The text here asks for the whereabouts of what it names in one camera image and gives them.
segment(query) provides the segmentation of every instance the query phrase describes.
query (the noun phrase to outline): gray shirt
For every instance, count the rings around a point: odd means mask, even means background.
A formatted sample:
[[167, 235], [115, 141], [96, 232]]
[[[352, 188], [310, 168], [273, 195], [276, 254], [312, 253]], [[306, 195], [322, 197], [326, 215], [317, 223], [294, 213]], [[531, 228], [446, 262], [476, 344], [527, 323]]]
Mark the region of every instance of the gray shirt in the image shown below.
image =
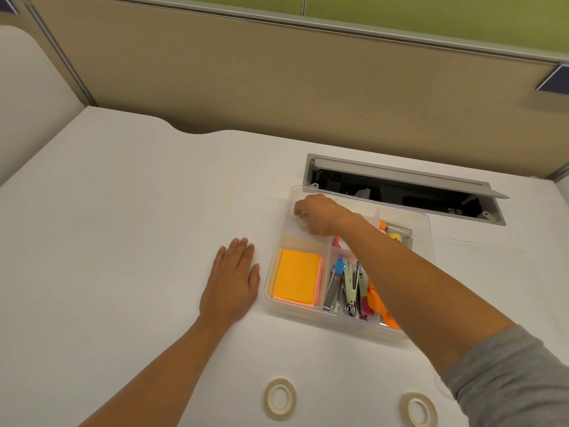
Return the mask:
[[569, 367], [519, 325], [480, 343], [443, 381], [471, 427], [569, 426]]

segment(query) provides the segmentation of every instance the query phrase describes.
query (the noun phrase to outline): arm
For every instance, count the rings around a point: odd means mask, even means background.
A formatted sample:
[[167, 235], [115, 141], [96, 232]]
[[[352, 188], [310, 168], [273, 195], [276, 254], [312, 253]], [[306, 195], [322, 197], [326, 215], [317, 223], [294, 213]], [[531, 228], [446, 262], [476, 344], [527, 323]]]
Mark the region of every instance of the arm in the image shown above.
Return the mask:
[[257, 298], [259, 265], [253, 244], [234, 239], [221, 247], [192, 327], [80, 427], [175, 427], [205, 365], [231, 325]]
[[298, 201], [309, 230], [339, 235], [361, 261], [402, 330], [442, 375], [463, 355], [514, 323], [459, 281], [324, 195]]

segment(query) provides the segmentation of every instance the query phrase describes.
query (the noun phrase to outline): sticky note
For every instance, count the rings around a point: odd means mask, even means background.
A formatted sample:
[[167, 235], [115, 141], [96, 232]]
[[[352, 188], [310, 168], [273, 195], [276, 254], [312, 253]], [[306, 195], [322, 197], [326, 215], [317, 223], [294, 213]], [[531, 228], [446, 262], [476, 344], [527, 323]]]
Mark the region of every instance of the sticky note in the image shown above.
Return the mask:
[[322, 256], [282, 249], [273, 297], [313, 306], [322, 272]]

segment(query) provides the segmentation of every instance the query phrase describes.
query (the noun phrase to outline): white desk surface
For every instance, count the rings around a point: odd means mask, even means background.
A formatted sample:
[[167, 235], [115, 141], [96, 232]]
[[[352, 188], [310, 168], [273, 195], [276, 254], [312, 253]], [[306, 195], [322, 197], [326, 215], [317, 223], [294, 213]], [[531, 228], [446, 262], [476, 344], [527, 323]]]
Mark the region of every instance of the white desk surface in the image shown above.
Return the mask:
[[[505, 227], [429, 215], [437, 263], [569, 361], [569, 207], [550, 181], [240, 131], [190, 135], [88, 107], [0, 188], [0, 423], [81, 422], [191, 325], [231, 238], [255, 243], [264, 281], [307, 153], [509, 195]], [[493, 292], [517, 275], [504, 285], [514, 293]], [[400, 426], [409, 391], [430, 396], [439, 425], [467, 425], [416, 348], [272, 316], [263, 296], [221, 342], [180, 425], [274, 425], [260, 400], [280, 376], [299, 398], [287, 425]]]

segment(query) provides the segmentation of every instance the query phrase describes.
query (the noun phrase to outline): hand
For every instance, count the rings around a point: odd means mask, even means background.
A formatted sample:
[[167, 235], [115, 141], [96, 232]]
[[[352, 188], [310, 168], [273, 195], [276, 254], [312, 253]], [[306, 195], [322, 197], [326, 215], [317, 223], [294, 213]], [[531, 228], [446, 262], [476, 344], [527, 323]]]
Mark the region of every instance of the hand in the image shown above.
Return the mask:
[[248, 312], [257, 299], [259, 264], [249, 272], [254, 245], [235, 238], [229, 248], [221, 246], [200, 301], [200, 316], [229, 329]]
[[309, 232], [322, 237], [340, 235], [341, 224], [354, 215], [348, 208], [338, 205], [322, 193], [309, 195], [294, 204], [294, 215], [301, 212], [309, 215]]

